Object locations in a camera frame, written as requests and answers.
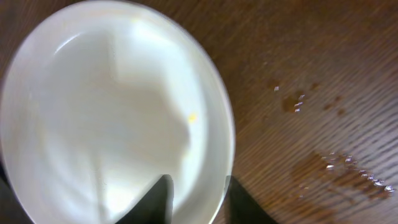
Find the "brown wooden surface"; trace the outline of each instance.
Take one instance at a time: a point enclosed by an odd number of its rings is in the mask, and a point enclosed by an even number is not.
[[[0,0],[1,74],[40,21],[74,2]],[[395,196],[371,200],[349,179],[336,188],[346,196],[315,181],[301,201],[285,200],[297,191],[292,173],[310,172],[296,167],[313,151],[350,153],[398,185],[398,1],[138,2],[181,24],[213,59],[234,111],[233,174],[278,222],[398,222]],[[267,87],[270,78],[279,91]],[[282,99],[297,90],[308,100],[285,113]],[[223,210],[215,223],[225,223]]]

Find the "water droplet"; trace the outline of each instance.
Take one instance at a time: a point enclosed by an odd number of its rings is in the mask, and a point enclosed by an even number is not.
[[[386,187],[384,188],[384,190],[385,190],[386,192],[394,192],[394,191],[396,191],[395,189],[392,188],[392,186],[386,186]]]
[[[296,113],[299,112],[300,106],[304,104],[305,94],[302,90],[299,90],[295,93],[294,96],[288,96],[282,100],[282,109],[285,112]]]
[[[383,180],[374,180],[374,185],[377,187],[383,187]]]
[[[274,78],[268,80],[267,87],[270,90],[279,91],[280,81]]]

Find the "black object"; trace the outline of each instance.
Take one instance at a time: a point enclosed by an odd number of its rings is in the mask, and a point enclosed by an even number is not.
[[[1,165],[0,178],[8,185],[6,175]],[[249,195],[235,177],[228,176],[227,180],[230,180],[226,201],[229,205],[229,224],[277,224],[277,222]],[[171,224],[172,202],[174,197],[173,189],[173,180],[171,176],[163,175],[138,204],[116,224]],[[2,192],[3,194],[4,192],[9,192],[7,195],[13,197],[9,189],[3,189]],[[23,209],[15,211],[19,216],[21,216],[21,212],[23,216]],[[25,217],[26,219],[23,222],[22,219],[20,219],[21,221],[18,223],[28,223],[27,216]]]
[[[228,196],[230,224],[277,224],[235,177],[231,177]]]
[[[8,182],[8,180],[7,180],[7,177],[6,177],[6,172],[4,171],[4,168],[2,167],[2,165],[1,165],[1,162],[0,162],[0,179],[2,179],[2,181],[4,181],[4,183],[9,187],[10,186],[10,184],[9,184],[9,182]]]
[[[134,208],[116,224],[170,224],[173,180],[163,175]]]

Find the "liquid residue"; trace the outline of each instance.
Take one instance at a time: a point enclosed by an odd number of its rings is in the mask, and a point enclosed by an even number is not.
[[[288,96],[282,100],[282,109],[287,113],[296,113],[301,110],[304,104],[305,93],[302,90],[297,91],[294,95]]]
[[[267,88],[274,91],[279,91],[280,81],[274,78],[271,78],[267,82]]]
[[[375,178],[369,171],[358,167],[358,161],[351,155],[332,152],[327,156],[312,152],[305,159],[294,165],[291,172],[298,190],[302,191],[305,184],[311,180],[327,182],[331,187],[344,187],[351,190],[360,190],[369,199],[389,198],[395,189],[384,184],[381,179]],[[352,198],[344,196],[351,204]]]

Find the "wooden table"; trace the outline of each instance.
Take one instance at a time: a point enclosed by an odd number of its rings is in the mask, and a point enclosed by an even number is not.
[[[1,74],[39,22],[74,2],[0,0]],[[314,151],[352,154],[398,185],[398,1],[138,2],[186,28],[218,67],[236,123],[233,174],[267,213],[280,223],[398,222],[396,197],[371,199],[350,179],[333,191],[313,179],[294,199]],[[285,112],[299,90],[307,100]]]

